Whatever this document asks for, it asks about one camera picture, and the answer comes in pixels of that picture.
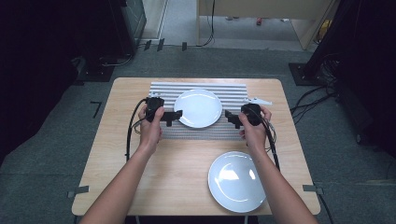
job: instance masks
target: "gray carpet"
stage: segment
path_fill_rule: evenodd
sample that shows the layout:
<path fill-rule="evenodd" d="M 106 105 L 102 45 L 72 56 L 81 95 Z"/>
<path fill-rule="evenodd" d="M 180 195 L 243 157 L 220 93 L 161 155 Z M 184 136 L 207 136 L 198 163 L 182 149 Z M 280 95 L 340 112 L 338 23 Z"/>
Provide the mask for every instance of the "gray carpet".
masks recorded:
<path fill-rule="evenodd" d="M 73 223 L 73 199 L 93 138 L 117 77 L 278 78 L 293 106 L 312 87 L 296 87 L 288 63 L 306 63 L 310 52 L 177 47 L 140 49 L 117 67 L 109 83 L 72 86 L 37 135 L 10 153 L 0 170 L 0 223 Z M 325 94 L 316 92 L 309 100 Z M 96 118 L 97 104 L 103 102 Z M 296 126 L 314 182 L 334 223 L 396 223 L 396 186 L 368 180 L 396 178 L 396 162 L 376 147 L 359 146 L 342 105 L 333 98 Z M 330 223 L 322 206 L 320 223 Z M 274 223 L 260 217 L 261 223 Z"/>

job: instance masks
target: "forearm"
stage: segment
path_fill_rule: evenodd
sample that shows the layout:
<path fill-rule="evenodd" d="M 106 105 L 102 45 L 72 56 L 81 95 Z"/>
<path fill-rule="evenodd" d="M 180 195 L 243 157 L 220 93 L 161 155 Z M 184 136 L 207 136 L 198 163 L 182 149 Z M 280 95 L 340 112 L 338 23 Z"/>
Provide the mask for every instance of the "forearm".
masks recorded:
<path fill-rule="evenodd" d="M 149 161 L 145 150 L 136 153 L 99 195 L 80 223 L 122 223 Z"/>
<path fill-rule="evenodd" d="M 317 223 L 303 200 L 277 170 L 264 147 L 252 148 L 251 157 L 277 223 Z"/>

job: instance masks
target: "black controller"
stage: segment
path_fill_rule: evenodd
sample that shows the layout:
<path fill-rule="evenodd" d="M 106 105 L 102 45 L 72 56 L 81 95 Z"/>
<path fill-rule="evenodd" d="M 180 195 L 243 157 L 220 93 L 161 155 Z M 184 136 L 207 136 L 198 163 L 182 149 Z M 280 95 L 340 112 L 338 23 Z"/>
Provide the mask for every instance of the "black controller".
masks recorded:
<path fill-rule="evenodd" d="M 164 102 L 165 100 L 161 99 L 160 97 L 148 98 L 146 102 L 146 104 L 148 105 L 148 107 L 146 108 L 146 120 L 152 122 L 155 117 L 155 112 L 157 111 L 158 108 L 163 106 Z M 164 112 L 161 121 L 166 121 L 166 126 L 171 127 L 172 121 L 176 119 L 180 119 L 181 116 L 183 116 L 182 110 L 178 110 L 177 112 Z"/>
<path fill-rule="evenodd" d="M 247 116 L 248 121 L 251 125 L 257 126 L 262 123 L 261 119 L 261 108 L 256 104 L 246 104 L 241 106 L 241 112 Z M 235 129 L 240 129 L 243 126 L 241 120 L 239 120 L 238 115 L 234 115 L 228 110 L 225 110 L 225 117 L 228 119 L 228 122 L 231 122 L 235 125 Z"/>

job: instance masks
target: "plate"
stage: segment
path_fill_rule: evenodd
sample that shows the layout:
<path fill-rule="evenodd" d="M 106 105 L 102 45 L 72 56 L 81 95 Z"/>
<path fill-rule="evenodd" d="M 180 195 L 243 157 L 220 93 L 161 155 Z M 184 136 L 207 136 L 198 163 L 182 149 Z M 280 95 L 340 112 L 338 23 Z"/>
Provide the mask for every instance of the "plate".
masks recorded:
<path fill-rule="evenodd" d="M 215 200 L 236 213 L 253 211 L 266 198 L 253 160 L 243 152 L 219 156 L 210 166 L 208 184 Z"/>
<path fill-rule="evenodd" d="M 222 105 L 218 96 L 206 90 L 185 91 L 175 101 L 174 110 L 183 110 L 180 122 L 192 128 L 204 128 L 221 116 Z"/>

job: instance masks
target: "hand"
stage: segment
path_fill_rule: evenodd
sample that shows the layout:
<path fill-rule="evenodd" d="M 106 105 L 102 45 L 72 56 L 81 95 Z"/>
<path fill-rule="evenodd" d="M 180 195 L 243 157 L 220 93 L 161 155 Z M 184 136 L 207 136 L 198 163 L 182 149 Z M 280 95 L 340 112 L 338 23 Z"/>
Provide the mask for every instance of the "hand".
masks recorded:
<path fill-rule="evenodd" d="M 146 116 L 147 105 L 144 105 L 139 112 L 139 118 L 143 119 Z M 149 150 L 150 155 L 155 152 L 158 142 L 163 136 L 163 130 L 160 126 L 160 119 L 163 117 L 163 106 L 155 112 L 154 120 L 150 123 L 148 120 L 143 119 L 140 124 L 140 144 L 139 148 Z"/>
<path fill-rule="evenodd" d="M 271 112 L 264 106 L 260 106 L 260 108 L 264 114 L 263 118 L 270 120 L 272 116 Z M 248 121 L 248 117 L 242 112 L 239 114 L 239 120 L 241 120 L 245 127 L 245 130 L 239 132 L 239 135 L 247 140 L 249 148 L 265 147 L 266 134 L 264 127 L 261 124 L 257 126 L 251 125 Z"/>

